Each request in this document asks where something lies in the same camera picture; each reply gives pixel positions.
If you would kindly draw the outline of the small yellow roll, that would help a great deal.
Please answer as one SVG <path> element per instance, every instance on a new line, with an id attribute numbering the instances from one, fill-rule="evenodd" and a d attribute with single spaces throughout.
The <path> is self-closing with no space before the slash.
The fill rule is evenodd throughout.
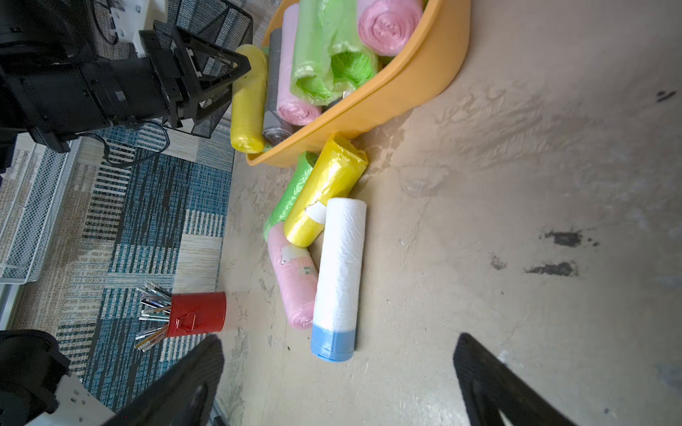
<path id="1" fill-rule="evenodd" d="M 236 49 L 247 57 L 250 71 L 233 84 L 231 130 L 232 147 L 241 153 L 259 154 L 266 149 L 263 119 L 266 105 L 267 58 L 252 44 Z"/>

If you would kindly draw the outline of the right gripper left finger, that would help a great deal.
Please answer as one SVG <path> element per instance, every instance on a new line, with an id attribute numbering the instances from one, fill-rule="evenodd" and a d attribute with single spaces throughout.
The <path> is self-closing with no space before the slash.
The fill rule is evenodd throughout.
<path id="1" fill-rule="evenodd" d="M 106 424 L 208 424 L 224 362 L 220 339 L 208 335 Z"/>

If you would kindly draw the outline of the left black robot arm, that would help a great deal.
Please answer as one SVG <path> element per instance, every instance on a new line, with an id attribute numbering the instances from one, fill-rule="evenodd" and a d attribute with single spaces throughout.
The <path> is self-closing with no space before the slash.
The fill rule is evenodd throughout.
<path id="1" fill-rule="evenodd" d="M 101 425 L 204 337 L 253 19 L 229 1 L 1 5 L 1 421 Z"/>

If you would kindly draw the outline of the white roll blue end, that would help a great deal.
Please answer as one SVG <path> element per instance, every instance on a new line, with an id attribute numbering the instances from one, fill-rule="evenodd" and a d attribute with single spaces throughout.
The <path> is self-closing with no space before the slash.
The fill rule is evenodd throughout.
<path id="1" fill-rule="evenodd" d="M 312 354 L 328 362 L 353 358 L 366 217 L 361 200 L 328 202 L 310 338 Z"/>

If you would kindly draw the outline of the pink roll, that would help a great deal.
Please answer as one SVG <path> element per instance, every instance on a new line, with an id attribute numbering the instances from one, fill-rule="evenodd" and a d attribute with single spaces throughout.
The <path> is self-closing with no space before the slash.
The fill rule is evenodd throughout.
<path id="1" fill-rule="evenodd" d="M 313 326 L 318 271 L 307 248 L 291 244 L 283 222 L 267 236 L 267 248 L 289 324 L 296 329 Z"/>
<path id="2" fill-rule="evenodd" d="M 321 108 L 300 99 L 291 92 L 298 12 L 298 4 L 295 4 L 288 7 L 283 15 L 276 112 L 288 124 L 302 127 L 317 119 L 321 115 Z"/>
<path id="3" fill-rule="evenodd" d="M 410 40 L 423 10 L 424 2 L 418 0 L 358 1 L 360 39 L 377 55 L 394 57 Z"/>

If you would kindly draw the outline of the light green roll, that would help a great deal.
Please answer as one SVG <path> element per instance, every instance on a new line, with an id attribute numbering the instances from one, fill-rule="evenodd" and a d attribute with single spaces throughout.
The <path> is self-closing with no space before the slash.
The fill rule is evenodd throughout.
<path id="1" fill-rule="evenodd" d="M 321 2 L 323 46 L 336 92 L 355 91 L 379 72 L 378 56 L 360 38 L 357 6 L 355 0 Z"/>
<path id="2" fill-rule="evenodd" d="M 321 1 L 314 0 L 302 0 L 298 3 L 291 93 L 309 104 L 323 107 L 339 99 L 341 93 L 334 90 L 320 6 Z"/>

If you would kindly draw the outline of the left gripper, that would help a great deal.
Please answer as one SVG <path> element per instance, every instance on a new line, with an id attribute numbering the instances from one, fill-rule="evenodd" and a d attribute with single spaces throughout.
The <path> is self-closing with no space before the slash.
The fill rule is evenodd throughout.
<path id="1" fill-rule="evenodd" d="M 171 128 L 182 128 L 182 121 L 186 119 L 206 120 L 231 101 L 233 83 L 251 70 L 246 56 L 217 46 L 184 28 L 172 30 L 167 46 L 154 30 L 140 31 L 140 42 L 149 68 L 142 83 L 142 117 L 161 118 Z M 180 63 L 179 49 L 186 53 L 195 69 L 187 76 Z M 227 74 L 196 75 L 196 72 L 212 72 L 214 65 L 218 66 L 218 72 L 225 66 Z"/>

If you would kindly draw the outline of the grey roll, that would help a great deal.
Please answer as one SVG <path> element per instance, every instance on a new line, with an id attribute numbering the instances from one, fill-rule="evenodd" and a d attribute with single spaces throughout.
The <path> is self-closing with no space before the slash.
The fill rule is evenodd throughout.
<path id="1" fill-rule="evenodd" d="M 279 70 L 282 51 L 282 29 L 277 28 L 269 38 L 268 71 L 266 104 L 263 119 L 263 138 L 271 146 L 276 146 L 287 140 L 293 133 L 294 128 L 288 122 L 282 120 L 277 112 Z"/>

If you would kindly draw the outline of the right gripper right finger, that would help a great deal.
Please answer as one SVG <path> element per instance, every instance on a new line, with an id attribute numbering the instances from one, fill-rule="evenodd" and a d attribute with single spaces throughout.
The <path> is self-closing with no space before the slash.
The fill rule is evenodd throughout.
<path id="1" fill-rule="evenodd" d="M 468 333 L 458 337 L 453 364 L 472 425 L 571 425 Z"/>

